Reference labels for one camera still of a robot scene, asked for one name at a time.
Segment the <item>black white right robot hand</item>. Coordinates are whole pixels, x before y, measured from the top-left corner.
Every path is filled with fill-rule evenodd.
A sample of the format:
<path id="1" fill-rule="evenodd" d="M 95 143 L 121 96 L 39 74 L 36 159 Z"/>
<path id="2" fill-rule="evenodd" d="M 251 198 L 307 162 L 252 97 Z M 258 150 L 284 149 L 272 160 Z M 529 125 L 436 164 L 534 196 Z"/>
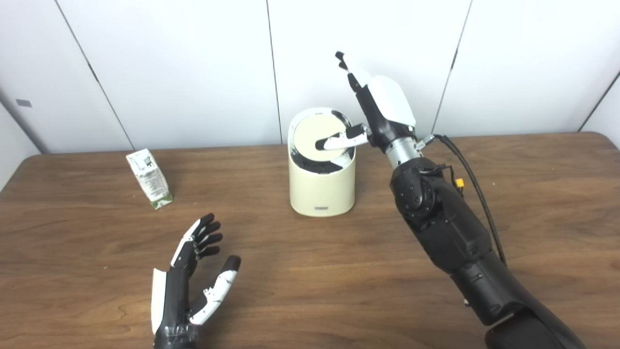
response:
<path id="1" fill-rule="evenodd" d="M 372 77 L 360 68 L 352 55 L 335 53 L 339 67 L 347 71 L 350 87 L 366 117 L 366 123 L 350 126 L 343 132 L 319 139 L 316 150 L 336 150 L 369 143 L 383 152 L 398 139 L 416 140 L 416 119 L 401 86 L 393 79 Z"/>

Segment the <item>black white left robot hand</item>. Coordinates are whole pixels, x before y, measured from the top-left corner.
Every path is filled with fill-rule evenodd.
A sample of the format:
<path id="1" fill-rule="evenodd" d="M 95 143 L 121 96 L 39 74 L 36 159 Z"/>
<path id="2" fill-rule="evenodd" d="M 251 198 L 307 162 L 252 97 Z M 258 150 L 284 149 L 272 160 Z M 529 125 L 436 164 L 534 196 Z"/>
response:
<path id="1" fill-rule="evenodd" d="M 196 220 L 183 234 L 168 271 L 153 270 L 151 328 L 155 349 L 196 349 L 200 327 L 217 311 L 233 285 L 241 258 L 230 255 L 219 274 L 189 300 L 189 283 L 199 261 L 220 252 L 221 223 L 213 213 Z"/>

